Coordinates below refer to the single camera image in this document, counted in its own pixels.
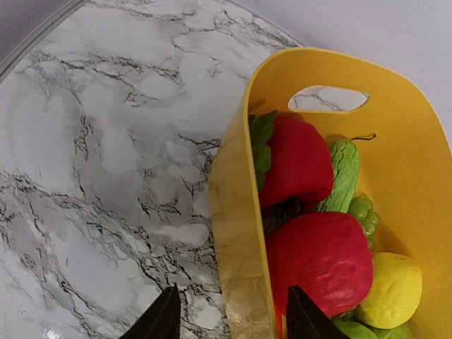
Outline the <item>yellow lemon toy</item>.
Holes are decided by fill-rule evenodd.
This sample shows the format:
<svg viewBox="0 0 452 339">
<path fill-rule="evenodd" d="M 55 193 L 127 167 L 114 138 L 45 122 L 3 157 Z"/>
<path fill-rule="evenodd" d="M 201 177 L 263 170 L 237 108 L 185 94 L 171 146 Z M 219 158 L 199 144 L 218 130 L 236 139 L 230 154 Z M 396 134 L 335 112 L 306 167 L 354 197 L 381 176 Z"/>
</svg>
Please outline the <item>yellow lemon toy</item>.
<svg viewBox="0 0 452 339">
<path fill-rule="evenodd" d="M 367 298 L 356 308 L 356 317 L 380 329 L 406 323 L 422 296 L 422 272 L 408 256 L 390 252 L 374 254 L 374 281 Z"/>
</svg>

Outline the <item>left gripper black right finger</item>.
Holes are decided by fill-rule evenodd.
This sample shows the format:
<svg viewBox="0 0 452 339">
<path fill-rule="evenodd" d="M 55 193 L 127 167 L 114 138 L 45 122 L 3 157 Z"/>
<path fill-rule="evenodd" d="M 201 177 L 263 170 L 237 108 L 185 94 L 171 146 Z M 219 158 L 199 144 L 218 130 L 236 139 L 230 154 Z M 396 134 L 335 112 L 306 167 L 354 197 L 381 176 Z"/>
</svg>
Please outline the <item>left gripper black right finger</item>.
<svg viewBox="0 0 452 339">
<path fill-rule="evenodd" d="M 349 339 L 298 285 L 288 290 L 286 316 L 289 339 Z"/>
</svg>

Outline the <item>red apple toy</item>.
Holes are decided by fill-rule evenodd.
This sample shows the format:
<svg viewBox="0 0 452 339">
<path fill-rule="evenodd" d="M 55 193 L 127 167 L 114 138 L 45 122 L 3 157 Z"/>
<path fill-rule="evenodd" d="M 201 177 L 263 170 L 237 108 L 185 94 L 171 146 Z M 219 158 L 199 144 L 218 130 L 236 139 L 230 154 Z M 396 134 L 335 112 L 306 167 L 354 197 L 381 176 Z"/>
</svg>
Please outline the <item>red apple toy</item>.
<svg viewBox="0 0 452 339">
<path fill-rule="evenodd" d="M 345 213 L 300 215 L 266 238 L 266 252 L 273 301 L 281 313 L 295 285 L 332 317 L 361 304 L 373 284 L 367 238 L 357 219 Z"/>
</svg>

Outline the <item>green apple toy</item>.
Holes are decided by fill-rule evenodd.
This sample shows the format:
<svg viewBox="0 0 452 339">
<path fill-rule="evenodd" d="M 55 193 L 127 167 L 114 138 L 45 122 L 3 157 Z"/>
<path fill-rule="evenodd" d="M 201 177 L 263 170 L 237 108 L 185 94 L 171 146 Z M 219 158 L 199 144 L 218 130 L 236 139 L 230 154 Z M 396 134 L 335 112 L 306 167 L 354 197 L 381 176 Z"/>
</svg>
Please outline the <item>green apple toy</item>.
<svg viewBox="0 0 452 339">
<path fill-rule="evenodd" d="M 352 339 L 415 339 L 408 323 L 393 329 L 369 328 L 361 323 L 348 320 L 335 320 L 334 325 Z"/>
</svg>

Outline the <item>red bell pepper toy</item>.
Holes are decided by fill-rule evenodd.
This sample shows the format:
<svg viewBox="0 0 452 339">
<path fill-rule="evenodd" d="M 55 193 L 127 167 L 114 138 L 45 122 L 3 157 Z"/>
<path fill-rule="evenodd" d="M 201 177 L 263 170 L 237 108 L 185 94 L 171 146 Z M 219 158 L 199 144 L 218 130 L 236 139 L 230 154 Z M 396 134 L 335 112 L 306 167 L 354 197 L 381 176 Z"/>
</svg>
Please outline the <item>red bell pepper toy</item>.
<svg viewBox="0 0 452 339">
<path fill-rule="evenodd" d="M 278 116 L 273 123 L 271 166 L 259 193 L 262 208 L 298 198 L 314 208 L 333 189 L 333 166 L 328 145 L 316 128 L 293 117 Z"/>
</svg>

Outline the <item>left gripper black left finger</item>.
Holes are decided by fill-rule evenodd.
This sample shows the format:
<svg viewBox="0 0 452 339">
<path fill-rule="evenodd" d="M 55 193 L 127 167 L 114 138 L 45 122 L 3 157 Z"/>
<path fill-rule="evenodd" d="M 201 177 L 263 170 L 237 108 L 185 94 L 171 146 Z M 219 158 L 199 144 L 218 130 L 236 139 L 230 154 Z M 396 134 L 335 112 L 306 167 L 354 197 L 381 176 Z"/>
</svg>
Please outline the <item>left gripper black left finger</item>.
<svg viewBox="0 0 452 339">
<path fill-rule="evenodd" d="M 181 300 L 177 285 L 167 287 L 119 339 L 180 339 Z"/>
</svg>

